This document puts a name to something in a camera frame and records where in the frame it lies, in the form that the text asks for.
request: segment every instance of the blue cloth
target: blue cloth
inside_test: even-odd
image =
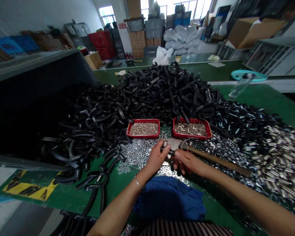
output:
[[[133,210],[150,220],[161,217],[170,221],[201,222],[206,212],[202,196],[202,192],[178,179],[158,176],[146,184]]]

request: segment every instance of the white paper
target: white paper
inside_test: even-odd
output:
[[[210,62],[208,64],[211,65],[211,66],[214,66],[214,67],[222,67],[222,66],[225,66],[225,64],[223,64],[221,62]]]

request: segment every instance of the bottle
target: bottle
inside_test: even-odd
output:
[[[190,61],[190,54],[191,54],[191,51],[188,51],[186,55],[186,63],[189,63]]]
[[[255,77],[256,75],[253,73],[245,73],[237,82],[237,84],[235,84],[228,97],[237,98]]]

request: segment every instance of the red tray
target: red tray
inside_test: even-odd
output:
[[[153,135],[130,135],[130,130],[132,127],[132,123],[129,122],[128,128],[127,128],[127,135],[132,138],[158,138],[160,135],[161,129],[160,129],[160,120],[158,119],[134,119],[134,123],[156,123],[158,124],[158,134]]]
[[[177,118],[174,118],[174,124],[173,124],[173,132],[174,132],[174,136],[177,138],[196,138],[196,139],[201,139],[201,140],[206,140],[208,138],[212,138],[212,131],[211,131],[211,127],[209,122],[207,121],[201,121],[198,119],[189,119],[190,123],[192,124],[199,124],[199,123],[203,123],[206,126],[206,135],[207,136],[199,136],[199,135],[191,135],[191,134],[178,134],[175,131],[175,123],[176,123]],[[184,118],[180,118],[180,122],[179,123],[186,123],[186,120]]]

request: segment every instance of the metal spring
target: metal spring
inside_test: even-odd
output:
[[[163,147],[167,147],[168,145],[168,139],[164,139]]]

